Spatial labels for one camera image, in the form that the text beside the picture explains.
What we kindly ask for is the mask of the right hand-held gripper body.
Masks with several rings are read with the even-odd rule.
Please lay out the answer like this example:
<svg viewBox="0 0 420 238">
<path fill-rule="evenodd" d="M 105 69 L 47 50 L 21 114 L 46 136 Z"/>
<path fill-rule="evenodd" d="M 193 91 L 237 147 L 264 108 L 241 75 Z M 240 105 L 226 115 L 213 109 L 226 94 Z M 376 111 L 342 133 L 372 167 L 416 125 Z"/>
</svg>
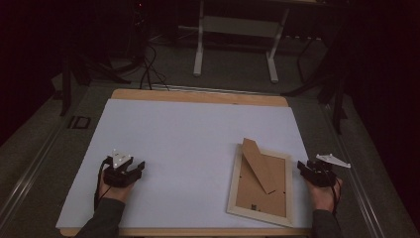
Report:
<svg viewBox="0 0 420 238">
<path fill-rule="evenodd" d="M 333 154 L 317 155 L 315 161 L 306 163 L 307 172 L 304 177 L 315 186 L 334 186 L 337 175 L 333 172 L 333 166 L 347 169 L 351 167 L 349 163 L 343 162 Z"/>
</svg>

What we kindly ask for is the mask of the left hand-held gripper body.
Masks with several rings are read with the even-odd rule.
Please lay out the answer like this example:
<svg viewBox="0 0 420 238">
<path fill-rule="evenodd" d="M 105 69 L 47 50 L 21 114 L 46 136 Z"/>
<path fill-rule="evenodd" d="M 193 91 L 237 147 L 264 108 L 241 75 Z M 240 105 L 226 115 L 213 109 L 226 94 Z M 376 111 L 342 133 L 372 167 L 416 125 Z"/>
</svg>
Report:
<svg viewBox="0 0 420 238">
<path fill-rule="evenodd" d="M 136 181 L 136 172 L 128 171 L 134 158 L 129 154 L 113 150 L 106 163 L 109 165 L 104 170 L 104 182 L 113 187 L 127 187 Z"/>
</svg>

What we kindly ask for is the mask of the wooden picture frame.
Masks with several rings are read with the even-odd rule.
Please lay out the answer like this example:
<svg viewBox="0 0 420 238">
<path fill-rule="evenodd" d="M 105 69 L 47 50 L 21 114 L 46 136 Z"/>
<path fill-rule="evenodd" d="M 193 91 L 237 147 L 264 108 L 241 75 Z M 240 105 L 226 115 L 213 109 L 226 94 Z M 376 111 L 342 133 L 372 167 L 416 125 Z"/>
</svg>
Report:
<svg viewBox="0 0 420 238">
<path fill-rule="evenodd" d="M 227 212 L 293 227 L 292 160 L 245 138 L 237 146 Z"/>
</svg>

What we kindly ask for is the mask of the person's left hand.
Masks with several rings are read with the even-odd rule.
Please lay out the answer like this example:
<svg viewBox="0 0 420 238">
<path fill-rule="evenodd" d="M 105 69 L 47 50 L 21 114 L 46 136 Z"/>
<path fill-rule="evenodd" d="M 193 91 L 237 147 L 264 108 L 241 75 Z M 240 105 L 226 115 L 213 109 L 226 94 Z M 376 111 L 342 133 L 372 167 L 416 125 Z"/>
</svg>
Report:
<svg viewBox="0 0 420 238">
<path fill-rule="evenodd" d="M 127 187 L 114 187 L 104 182 L 104 176 L 100 175 L 100 183 L 98 188 L 98 198 L 110 198 L 126 203 L 134 185 L 130 184 Z"/>
</svg>

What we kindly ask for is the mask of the person's right hand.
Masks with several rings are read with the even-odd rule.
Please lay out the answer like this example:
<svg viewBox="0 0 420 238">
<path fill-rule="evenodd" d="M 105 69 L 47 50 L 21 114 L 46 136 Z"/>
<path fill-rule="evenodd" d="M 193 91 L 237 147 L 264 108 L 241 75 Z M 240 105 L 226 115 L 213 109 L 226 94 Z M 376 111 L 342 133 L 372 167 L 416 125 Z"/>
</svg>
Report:
<svg viewBox="0 0 420 238">
<path fill-rule="evenodd" d="M 341 198 L 341 188 L 343 181 L 340 178 L 336 179 L 333 188 L 319 187 L 312 184 L 310 181 L 305 182 L 313 203 L 313 209 L 328 210 L 333 213 Z"/>
</svg>

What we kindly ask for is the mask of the black floor socket plate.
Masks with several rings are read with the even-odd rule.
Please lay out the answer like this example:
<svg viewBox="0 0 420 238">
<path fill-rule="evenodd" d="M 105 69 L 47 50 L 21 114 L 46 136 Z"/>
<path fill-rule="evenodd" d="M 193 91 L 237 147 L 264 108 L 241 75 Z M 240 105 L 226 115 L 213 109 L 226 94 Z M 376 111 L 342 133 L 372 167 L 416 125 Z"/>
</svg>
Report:
<svg viewBox="0 0 420 238">
<path fill-rule="evenodd" d="M 87 129 L 91 123 L 90 117 L 72 116 L 67 124 L 68 129 Z"/>
</svg>

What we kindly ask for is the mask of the black stand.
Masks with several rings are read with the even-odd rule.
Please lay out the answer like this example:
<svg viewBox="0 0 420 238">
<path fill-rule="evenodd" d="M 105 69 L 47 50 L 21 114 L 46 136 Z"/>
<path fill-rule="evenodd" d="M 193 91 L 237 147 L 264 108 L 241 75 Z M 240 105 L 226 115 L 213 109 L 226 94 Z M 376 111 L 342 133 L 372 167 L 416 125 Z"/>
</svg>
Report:
<svg viewBox="0 0 420 238">
<path fill-rule="evenodd" d="M 61 50 L 62 55 L 62 77 L 61 84 L 62 88 L 60 91 L 61 112 L 60 115 L 64 116 L 71 106 L 71 77 L 74 76 L 76 82 L 79 85 L 89 85 L 91 77 L 89 74 L 90 70 L 98 72 L 103 75 L 106 79 L 112 80 L 117 83 L 130 84 L 130 81 L 123 79 L 119 76 L 119 73 L 127 72 L 135 69 L 140 61 L 138 59 L 132 59 L 127 65 L 123 65 L 117 68 L 106 66 L 102 63 L 96 62 L 90 59 L 88 56 L 80 53 L 79 51 L 66 48 Z"/>
<path fill-rule="evenodd" d="M 327 51 L 324 54 L 318 67 L 303 81 L 303 85 L 287 92 L 282 92 L 282 96 L 297 96 L 314 87 L 321 86 L 317 100 L 321 104 L 328 104 L 333 101 L 332 124 L 335 131 L 341 135 L 341 119 L 343 113 L 343 97 L 346 79 L 350 75 L 348 68 L 349 55 L 342 50 L 343 40 L 349 21 L 333 25 L 321 25 L 318 29 L 321 39 Z"/>
</svg>

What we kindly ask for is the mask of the metal floor strip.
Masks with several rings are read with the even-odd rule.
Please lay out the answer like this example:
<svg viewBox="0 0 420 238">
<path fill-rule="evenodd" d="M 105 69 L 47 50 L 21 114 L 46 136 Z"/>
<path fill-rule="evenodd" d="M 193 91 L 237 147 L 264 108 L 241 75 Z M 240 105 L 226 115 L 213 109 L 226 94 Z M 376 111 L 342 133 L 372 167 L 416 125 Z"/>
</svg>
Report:
<svg viewBox="0 0 420 238">
<path fill-rule="evenodd" d="M 209 93 L 234 93 L 234 94 L 247 94 L 247 95 L 280 96 L 279 93 L 271 93 L 271 92 L 258 92 L 258 91 L 255 92 L 255 91 L 246 91 L 246 90 L 232 90 L 232 89 L 179 86 L 179 85 L 162 85 L 162 84 L 153 84 L 152 85 L 152 90 L 209 92 Z"/>
</svg>

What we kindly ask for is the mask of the metal floor rail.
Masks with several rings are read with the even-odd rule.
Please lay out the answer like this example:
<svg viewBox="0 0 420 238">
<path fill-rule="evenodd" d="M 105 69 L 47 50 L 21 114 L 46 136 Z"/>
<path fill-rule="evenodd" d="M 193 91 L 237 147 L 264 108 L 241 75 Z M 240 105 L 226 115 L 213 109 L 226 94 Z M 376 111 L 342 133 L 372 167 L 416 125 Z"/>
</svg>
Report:
<svg viewBox="0 0 420 238">
<path fill-rule="evenodd" d="M 45 163 L 45 159 L 56 141 L 56 138 L 66 127 L 68 119 L 68 116 L 58 117 L 58 121 L 48 133 L 47 138 L 43 141 L 36 155 L 29 163 L 26 163 L 25 171 L 16 182 L 6 201 L 0 207 L 0 234 L 6 230 L 17 209 L 31 189 L 36 177 L 39 174 L 41 166 Z"/>
<path fill-rule="evenodd" d="M 341 120 L 341 132 L 333 125 L 333 106 L 321 104 L 320 108 L 333 133 L 340 158 L 351 164 L 349 169 L 345 169 L 345 174 L 356 205 L 346 208 L 346 211 L 355 211 L 362 216 L 362 228 L 367 238 L 385 238 L 385 229 L 380 222 L 380 206 L 376 204 L 376 196 L 386 190 L 381 181 L 384 170 L 365 126 L 351 102 L 345 103 L 346 118 Z"/>
</svg>

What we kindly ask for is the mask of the white metal desk frame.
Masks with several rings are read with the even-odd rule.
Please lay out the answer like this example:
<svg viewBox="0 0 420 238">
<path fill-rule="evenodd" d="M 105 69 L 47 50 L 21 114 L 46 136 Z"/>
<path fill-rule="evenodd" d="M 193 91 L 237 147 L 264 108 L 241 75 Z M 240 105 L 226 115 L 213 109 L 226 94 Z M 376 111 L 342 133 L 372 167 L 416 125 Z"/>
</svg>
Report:
<svg viewBox="0 0 420 238">
<path fill-rule="evenodd" d="M 273 39 L 271 49 L 265 53 L 265 59 L 270 81 L 272 83 L 278 83 L 279 77 L 277 75 L 274 56 L 276 54 L 280 38 L 285 27 L 285 23 L 289 15 L 289 8 L 285 8 L 282 11 L 280 21 L 275 23 L 269 21 L 258 21 L 205 15 L 204 5 L 204 0 L 200 0 L 198 17 L 198 41 L 193 75 L 201 75 L 204 53 L 203 36 L 205 32 L 243 35 Z"/>
</svg>

